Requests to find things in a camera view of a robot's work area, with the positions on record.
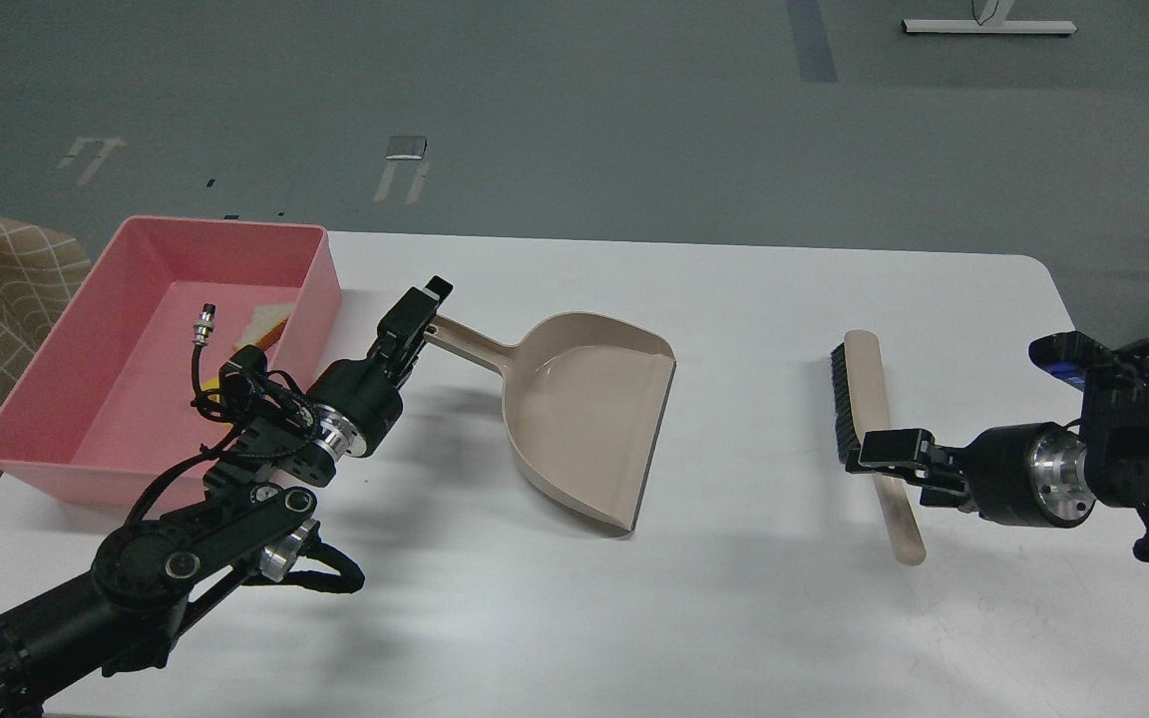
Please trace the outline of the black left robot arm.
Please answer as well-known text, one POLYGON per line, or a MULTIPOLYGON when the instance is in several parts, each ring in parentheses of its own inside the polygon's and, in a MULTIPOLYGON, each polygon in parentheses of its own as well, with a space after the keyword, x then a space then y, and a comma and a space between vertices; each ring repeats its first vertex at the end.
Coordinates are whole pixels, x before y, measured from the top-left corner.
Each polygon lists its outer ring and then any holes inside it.
POLYGON ((164 667, 184 633, 242 586, 350 594, 355 559, 327 545, 315 488, 344 456, 369 456, 403 409, 409 380, 452 281, 433 277, 384 314, 358 360, 337 360, 301 389, 245 345, 200 380, 215 309, 194 327, 192 404, 228 423, 142 491, 91 568, 0 613, 0 717, 40 717, 47 700, 92 673, 164 667))

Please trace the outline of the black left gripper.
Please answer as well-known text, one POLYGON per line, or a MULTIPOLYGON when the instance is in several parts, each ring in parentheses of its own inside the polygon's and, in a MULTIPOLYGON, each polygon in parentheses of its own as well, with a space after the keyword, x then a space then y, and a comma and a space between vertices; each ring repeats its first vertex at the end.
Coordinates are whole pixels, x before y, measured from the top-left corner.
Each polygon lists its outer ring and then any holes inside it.
POLYGON ((429 324, 452 291, 452 281, 441 276, 407 289, 380 318, 367 358, 336 360, 307 389, 314 403, 327 406, 356 429, 364 447, 357 449, 355 443, 352 455, 370 456, 395 427, 403 410, 398 385, 412 373, 427 343, 429 324))

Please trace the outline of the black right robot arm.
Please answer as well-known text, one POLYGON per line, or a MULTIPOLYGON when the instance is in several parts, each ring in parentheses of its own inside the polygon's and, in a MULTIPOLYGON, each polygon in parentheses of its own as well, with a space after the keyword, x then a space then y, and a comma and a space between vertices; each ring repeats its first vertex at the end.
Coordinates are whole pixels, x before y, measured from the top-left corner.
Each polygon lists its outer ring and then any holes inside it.
POLYGON ((1043 335, 1027 356, 1080 392, 1079 417, 985 429, 949 447, 926 429, 890 424, 879 339, 853 330, 830 356, 836 453, 853 476, 870 476, 899 562, 926 558, 908 488, 923 508, 944 508, 998 526, 1077 528, 1098 505, 1134 511, 1149 563, 1149 339, 1109 347, 1080 331, 1043 335))

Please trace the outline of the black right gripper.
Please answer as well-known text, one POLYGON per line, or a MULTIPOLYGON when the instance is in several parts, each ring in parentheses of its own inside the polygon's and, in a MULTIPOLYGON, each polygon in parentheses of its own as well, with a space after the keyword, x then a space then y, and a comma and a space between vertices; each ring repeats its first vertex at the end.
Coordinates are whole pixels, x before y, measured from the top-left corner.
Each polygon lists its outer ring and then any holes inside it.
POLYGON ((923 508, 969 511, 970 499, 1007 527, 1077 528, 1097 505, 1084 476, 1088 447, 1058 424, 986 429, 957 453, 927 429, 881 429, 845 456, 845 472, 917 488, 923 508))

